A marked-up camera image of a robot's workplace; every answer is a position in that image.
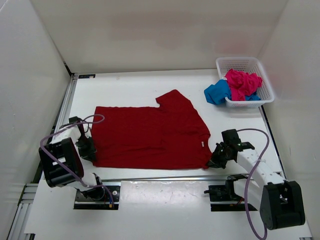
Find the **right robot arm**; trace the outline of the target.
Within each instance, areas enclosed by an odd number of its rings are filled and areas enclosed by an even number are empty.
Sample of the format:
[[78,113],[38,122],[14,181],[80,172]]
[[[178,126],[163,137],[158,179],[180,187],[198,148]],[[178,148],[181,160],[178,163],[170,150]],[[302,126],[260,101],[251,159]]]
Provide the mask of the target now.
[[210,185],[205,194],[211,202],[236,201],[246,214],[259,211],[265,231],[302,226],[306,222],[302,190],[296,181],[289,181],[273,172],[263,159],[265,149],[258,153],[250,142],[243,142],[238,130],[221,133],[207,165],[224,169],[229,161],[243,167],[247,174],[227,177],[223,185]]

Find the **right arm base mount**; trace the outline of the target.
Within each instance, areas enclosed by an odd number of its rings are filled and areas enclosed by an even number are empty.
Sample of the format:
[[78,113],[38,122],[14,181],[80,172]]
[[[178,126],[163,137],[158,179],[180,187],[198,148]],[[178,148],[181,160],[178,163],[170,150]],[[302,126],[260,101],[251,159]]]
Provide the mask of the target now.
[[225,185],[209,185],[203,192],[210,201],[211,212],[244,212],[245,202],[240,196],[231,196]]

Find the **red t-shirt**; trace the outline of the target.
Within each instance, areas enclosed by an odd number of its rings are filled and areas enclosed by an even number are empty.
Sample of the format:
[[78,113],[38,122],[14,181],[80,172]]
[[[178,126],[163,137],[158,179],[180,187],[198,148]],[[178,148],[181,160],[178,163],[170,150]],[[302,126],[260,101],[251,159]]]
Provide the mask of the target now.
[[178,90],[159,97],[158,107],[98,106],[91,135],[95,167],[152,170],[207,169],[210,131]]

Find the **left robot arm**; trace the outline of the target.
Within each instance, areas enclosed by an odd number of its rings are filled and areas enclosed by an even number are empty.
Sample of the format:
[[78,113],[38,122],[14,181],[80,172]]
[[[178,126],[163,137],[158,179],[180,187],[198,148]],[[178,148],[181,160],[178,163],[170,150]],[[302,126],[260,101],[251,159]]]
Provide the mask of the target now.
[[44,137],[38,150],[49,187],[72,187],[85,198],[103,199],[106,190],[95,173],[85,173],[82,161],[94,163],[96,148],[86,119],[71,117],[56,133]]

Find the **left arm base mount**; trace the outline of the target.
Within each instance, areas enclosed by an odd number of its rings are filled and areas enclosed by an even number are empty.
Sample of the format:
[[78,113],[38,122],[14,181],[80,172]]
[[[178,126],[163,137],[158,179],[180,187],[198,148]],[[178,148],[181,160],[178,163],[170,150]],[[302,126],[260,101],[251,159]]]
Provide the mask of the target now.
[[111,203],[109,193],[104,190],[89,190],[89,193],[76,191],[74,197],[74,210],[111,210],[119,209],[121,196],[121,182],[104,181],[103,184],[109,189],[113,202]]

